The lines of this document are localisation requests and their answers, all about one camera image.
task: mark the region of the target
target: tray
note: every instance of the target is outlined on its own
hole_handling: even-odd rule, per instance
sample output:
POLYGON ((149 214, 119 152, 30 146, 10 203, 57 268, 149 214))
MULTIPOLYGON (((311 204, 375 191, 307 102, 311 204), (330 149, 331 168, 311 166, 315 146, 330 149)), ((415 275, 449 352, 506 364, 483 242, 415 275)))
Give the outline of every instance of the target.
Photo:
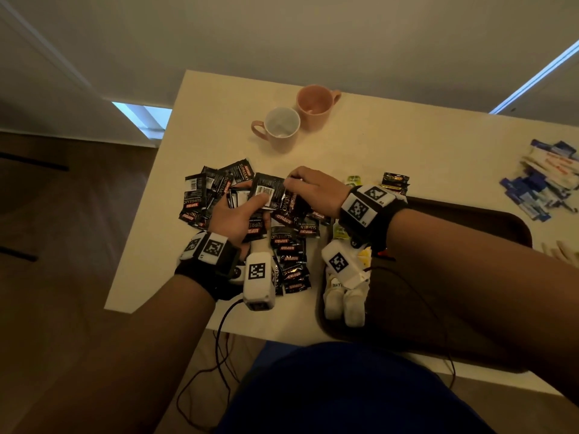
MULTIPOLYGON (((511 213, 414 197, 409 197, 408 202, 416 211, 484 231, 526 247, 533 245, 529 228, 511 213)), ((373 258, 372 266, 397 270, 396 262, 380 258, 373 258)), ((322 286, 316 314, 322 329, 333 338, 362 342, 393 351, 446 357, 444 333, 439 322, 418 295, 395 274, 380 270, 372 272, 370 291, 366 299, 366 324, 358 329, 347 327, 343 320, 325 319, 322 298, 326 286, 325 276, 322 286)), ((477 332, 448 310, 442 302, 437 301, 433 288, 424 286, 420 288, 420 292, 444 322, 448 331, 448 350, 454 360, 510 372, 527 370, 515 356, 477 332)))

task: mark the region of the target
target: barcode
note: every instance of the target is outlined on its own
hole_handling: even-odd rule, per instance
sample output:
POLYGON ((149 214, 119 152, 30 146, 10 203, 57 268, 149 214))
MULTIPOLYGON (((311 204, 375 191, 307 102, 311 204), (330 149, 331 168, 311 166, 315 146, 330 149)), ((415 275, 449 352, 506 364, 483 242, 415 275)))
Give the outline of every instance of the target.
POLYGON ((186 192, 194 192, 197 190, 197 178, 188 179, 185 181, 185 191, 186 192))
POLYGON ((259 195, 260 193, 267 193, 269 199, 267 200, 267 203, 264 205, 269 206, 269 203, 271 203, 271 198, 273 197, 273 189, 271 187, 257 186, 255 194, 259 195))

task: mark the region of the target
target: brown floor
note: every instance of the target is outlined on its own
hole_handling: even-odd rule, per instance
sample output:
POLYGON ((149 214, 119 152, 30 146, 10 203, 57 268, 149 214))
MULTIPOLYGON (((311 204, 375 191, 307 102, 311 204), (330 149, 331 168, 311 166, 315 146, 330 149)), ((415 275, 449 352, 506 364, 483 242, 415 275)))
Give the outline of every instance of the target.
MULTIPOLYGON (((0 160, 0 245, 40 257, 0 255, 0 433, 8 433, 92 341, 126 318, 103 306, 156 151, 0 134, 0 152, 71 168, 0 160)), ((206 332, 183 383, 213 367, 213 343, 206 332)), ((263 344, 235 337, 231 359, 240 376, 263 344)), ((223 413, 220 381, 217 372, 201 375, 185 394, 182 405, 197 423, 215 424, 223 413)), ((457 379, 454 391, 499 433, 579 432, 578 408, 559 396, 470 379, 457 379)), ((156 432, 194 431, 173 401, 156 432)))

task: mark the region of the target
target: table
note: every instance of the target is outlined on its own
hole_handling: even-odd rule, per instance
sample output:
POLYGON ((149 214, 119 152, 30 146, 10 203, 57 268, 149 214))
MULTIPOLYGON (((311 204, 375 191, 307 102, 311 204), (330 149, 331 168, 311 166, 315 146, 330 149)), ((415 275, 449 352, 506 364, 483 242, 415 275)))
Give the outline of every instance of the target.
MULTIPOLYGON (((565 239, 579 249, 579 215, 559 209, 546 223, 532 222, 498 184, 517 170, 533 138, 576 145, 579 128, 344 93, 321 131, 300 132, 293 149, 284 152, 287 149, 256 137, 250 123, 276 106, 293 106, 299 88, 185 74, 105 308, 132 313, 173 274, 195 232, 177 219, 184 177, 204 165, 219 168, 243 158, 257 172, 277 176, 302 164, 338 179, 360 175, 367 184, 379 182, 384 171, 409 175, 413 196, 512 212, 529 226, 535 248, 542 241, 565 239)), ((308 263, 312 290, 278 298, 267 312, 237 306, 223 331, 296 345, 331 340, 315 318, 322 270, 319 253, 315 255, 308 263)), ((218 327, 232 301, 217 303, 207 328, 218 327)), ((410 356, 435 372, 450 372, 447 361, 410 356)), ((513 374, 463 363, 456 363, 456 371, 460 377, 557 393, 531 372, 513 374)))

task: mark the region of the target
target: mug handle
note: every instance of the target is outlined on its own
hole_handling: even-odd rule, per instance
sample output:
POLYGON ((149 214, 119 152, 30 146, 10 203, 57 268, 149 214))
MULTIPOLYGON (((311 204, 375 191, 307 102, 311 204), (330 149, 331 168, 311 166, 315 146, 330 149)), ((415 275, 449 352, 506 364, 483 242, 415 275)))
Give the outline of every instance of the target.
POLYGON ((342 92, 340 90, 333 90, 332 91, 332 99, 334 99, 334 105, 340 100, 342 97, 342 92))
POLYGON ((262 122, 260 120, 254 120, 253 122, 251 122, 251 130, 254 132, 254 134, 256 134, 257 137, 260 137, 260 138, 263 138, 264 140, 267 140, 267 135, 265 135, 261 131, 258 131, 255 128, 256 126, 261 126, 265 130, 264 122, 262 122))

